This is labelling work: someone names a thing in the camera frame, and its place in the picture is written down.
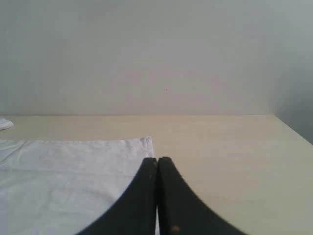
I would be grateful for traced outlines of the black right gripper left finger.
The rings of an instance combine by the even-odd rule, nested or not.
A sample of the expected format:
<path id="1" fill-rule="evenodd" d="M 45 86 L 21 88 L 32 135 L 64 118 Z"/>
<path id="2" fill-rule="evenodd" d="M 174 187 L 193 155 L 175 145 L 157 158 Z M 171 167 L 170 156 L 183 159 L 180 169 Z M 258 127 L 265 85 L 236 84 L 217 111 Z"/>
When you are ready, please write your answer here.
<path id="1" fill-rule="evenodd" d="M 144 158 L 118 200 L 80 235 L 154 235 L 157 160 Z"/>

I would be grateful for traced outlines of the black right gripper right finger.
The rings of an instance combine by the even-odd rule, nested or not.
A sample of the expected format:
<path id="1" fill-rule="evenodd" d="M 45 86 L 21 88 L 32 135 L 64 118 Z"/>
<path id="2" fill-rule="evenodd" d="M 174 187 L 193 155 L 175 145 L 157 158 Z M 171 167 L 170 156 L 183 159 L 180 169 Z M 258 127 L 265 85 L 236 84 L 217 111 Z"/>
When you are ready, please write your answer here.
<path id="1" fill-rule="evenodd" d="M 157 211 L 161 235 L 243 235 L 188 186 L 169 157 L 158 160 Z"/>

